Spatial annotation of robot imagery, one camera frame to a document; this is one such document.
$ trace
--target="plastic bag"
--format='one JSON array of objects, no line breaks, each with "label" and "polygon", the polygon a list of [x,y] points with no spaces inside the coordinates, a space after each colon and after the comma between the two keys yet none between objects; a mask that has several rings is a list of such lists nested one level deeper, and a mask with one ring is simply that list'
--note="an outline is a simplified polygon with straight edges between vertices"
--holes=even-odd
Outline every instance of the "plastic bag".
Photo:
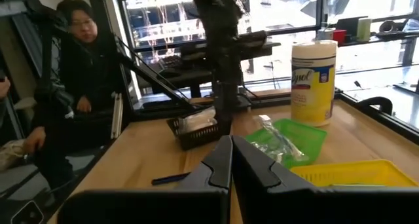
[{"label": "plastic bag", "polygon": [[259,115],[255,120],[269,133],[273,135],[272,139],[266,143],[253,142],[253,145],[274,159],[282,163],[285,158],[291,158],[294,161],[304,161],[308,157],[304,155],[288,138],[277,130],[267,115]]},{"label": "plastic bag", "polygon": [[215,108],[209,107],[199,113],[194,115],[179,118],[179,132],[185,134],[188,132],[193,132],[207,126],[212,126],[217,124],[215,117]]},{"label": "plastic bag", "polygon": [[403,28],[404,32],[418,32],[419,31],[419,21],[414,18],[407,20],[405,27]]}]

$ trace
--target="black pen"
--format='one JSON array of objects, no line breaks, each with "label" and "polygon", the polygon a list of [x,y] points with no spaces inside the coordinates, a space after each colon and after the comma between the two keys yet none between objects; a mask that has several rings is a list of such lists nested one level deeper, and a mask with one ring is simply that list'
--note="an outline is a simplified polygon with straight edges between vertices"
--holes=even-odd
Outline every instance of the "black pen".
[{"label": "black pen", "polygon": [[190,172],[187,172],[185,174],[178,174],[178,175],[174,175],[174,176],[168,176],[168,177],[153,179],[151,181],[151,185],[163,185],[163,184],[167,184],[167,183],[171,183],[171,182],[181,181],[181,180],[185,179],[185,177],[187,177],[189,174],[190,174]]}]

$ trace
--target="woman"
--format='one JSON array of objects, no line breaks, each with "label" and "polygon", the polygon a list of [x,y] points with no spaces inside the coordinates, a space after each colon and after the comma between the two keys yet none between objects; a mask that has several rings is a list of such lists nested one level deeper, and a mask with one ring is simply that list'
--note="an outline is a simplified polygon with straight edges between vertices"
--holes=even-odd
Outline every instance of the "woman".
[{"label": "woman", "polygon": [[[85,1],[63,0],[57,10],[77,40],[62,39],[60,52],[60,80],[65,91],[74,97],[73,110],[76,114],[93,113],[112,107],[111,95],[122,84],[120,69],[112,64],[112,53],[104,48],[109,46],[106,41],[114,41],[113,38],[98,35],[92,9]],[[75,126],[59,117],[48,104],[36,106],[32,124],[25,148],[34,154],[34,163],[51,189],[73,179],[72,166],[65,159],[67,154],[109,143],[108,125]]]}]

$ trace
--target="green basket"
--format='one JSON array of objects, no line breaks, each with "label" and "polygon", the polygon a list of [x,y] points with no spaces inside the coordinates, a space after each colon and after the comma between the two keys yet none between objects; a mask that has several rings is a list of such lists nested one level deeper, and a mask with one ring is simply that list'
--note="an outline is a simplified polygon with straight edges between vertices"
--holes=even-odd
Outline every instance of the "green basket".
[{"label": "green basket", "polygon": [[[321,146],[326,138],[327,132],[311,126],[307,126],[289,119],[281,119],[274,122],[274,127],[278,129],[285,137],[291,140],[299,150],[304,153],[308,160],[294,161],[293,159],[284,159],[282,165],[286,168],[295,166],[306,166],[312,164],[321,151]],[[273,139],[273,135],[266,129],[260,129],[253,134],[246,136],[250,143],[268,143]]]}]

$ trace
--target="black basket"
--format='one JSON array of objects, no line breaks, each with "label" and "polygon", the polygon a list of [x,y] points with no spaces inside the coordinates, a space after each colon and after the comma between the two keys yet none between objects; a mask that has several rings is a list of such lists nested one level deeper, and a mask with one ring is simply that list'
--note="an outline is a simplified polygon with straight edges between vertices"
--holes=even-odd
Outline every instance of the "black basket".
[{"label": "black basket", "polygon": [[173,134],[180,141],[180,146],[184,151],[205,145],[209,142],[217,141],[221,136],[230,134],[230,125],[225,127],[219,126],[219,124],[214,124],[212,126],[207,126],[193,132],[188,132],[181,134],[179,132],[179,119],[169,119],[167,123],[172,129]]}]

